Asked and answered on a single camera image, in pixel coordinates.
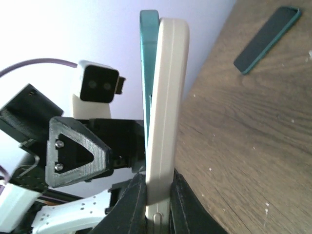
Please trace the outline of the beige phone case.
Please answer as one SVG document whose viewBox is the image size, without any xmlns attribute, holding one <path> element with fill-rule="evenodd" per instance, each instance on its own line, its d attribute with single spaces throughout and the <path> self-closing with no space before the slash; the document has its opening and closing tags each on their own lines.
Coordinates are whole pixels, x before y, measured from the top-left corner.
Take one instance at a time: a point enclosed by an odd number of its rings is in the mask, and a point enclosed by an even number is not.
<svg viewBox="0 0 312 234">
<path fill-rule="evenodd" d="M 169 232 L 178 119 L 189 52 L 183 19 L 160 20 L 146 155 L 147 233 Z"/>
</svg>

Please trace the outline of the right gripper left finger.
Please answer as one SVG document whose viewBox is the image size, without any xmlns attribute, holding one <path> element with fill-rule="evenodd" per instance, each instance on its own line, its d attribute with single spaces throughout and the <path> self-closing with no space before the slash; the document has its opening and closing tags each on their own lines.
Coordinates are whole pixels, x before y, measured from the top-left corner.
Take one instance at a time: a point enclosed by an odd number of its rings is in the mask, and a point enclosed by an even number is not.
<svg viewBox="0 0 312 234">
<path fill-rule="evenodd" d="M 144 174 L 113 184 L 106 217 L 92 230 L 92 234 L 146 233 L 146 183 Z"/>
</svg>

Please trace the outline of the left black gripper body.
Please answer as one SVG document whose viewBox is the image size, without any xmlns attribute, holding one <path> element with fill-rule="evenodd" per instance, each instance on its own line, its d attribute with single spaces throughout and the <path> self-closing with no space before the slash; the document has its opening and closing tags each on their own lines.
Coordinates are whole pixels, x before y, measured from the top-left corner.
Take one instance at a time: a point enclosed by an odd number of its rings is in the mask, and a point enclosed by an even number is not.
<svg viewBox="0 0 312 234">
<path fill-rule="evenodd" d="M 130 168 L 133 173 L 146 170 L 143 120 L 91 119 L 87 127 L 113 152 L 112 170 Z"/>
</svg>

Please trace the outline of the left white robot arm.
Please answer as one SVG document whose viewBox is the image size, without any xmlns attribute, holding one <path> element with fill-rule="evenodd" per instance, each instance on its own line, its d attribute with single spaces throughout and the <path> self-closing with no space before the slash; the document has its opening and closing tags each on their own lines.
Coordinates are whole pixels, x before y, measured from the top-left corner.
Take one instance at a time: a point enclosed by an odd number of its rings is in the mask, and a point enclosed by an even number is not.
<svg viewBox="0 0 312 234">
<path fill-rule="evenodd" d="M 0 231 L 8 234 L 146 232 L 144 127 L 140 120 L 64 117 L 26 85 L 0 110 L 0 128 L 27 153 L 1 182 Z M 131 168 L 132 179 L 87 198 L 58 188 Z"/>
</svg>

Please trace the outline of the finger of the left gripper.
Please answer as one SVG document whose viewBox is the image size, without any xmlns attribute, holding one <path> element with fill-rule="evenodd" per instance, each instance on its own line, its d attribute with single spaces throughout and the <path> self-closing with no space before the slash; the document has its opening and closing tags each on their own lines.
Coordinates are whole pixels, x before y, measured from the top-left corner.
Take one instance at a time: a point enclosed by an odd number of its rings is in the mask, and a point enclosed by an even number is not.
<svg viewBox="0 0 312 234">
<path fill-rule="evenodd" d="M 49 122 L 45 181 L 52 188 L 86 181 L 113 168 L 113 152 L 84 124 L 71 117 Z"/>
</svg>

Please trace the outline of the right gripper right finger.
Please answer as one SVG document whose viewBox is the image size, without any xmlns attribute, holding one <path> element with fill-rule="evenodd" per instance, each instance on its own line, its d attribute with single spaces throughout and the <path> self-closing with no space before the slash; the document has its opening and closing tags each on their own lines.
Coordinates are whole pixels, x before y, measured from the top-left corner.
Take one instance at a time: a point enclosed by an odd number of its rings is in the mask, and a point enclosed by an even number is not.
<svg viewBox="0 0 312 234">
<path fill-rule="evenodd" d="M 227 234 L 205 210 L 184 176 L 177 170 L 171 185 L 171 234 Z"/>
</svg>

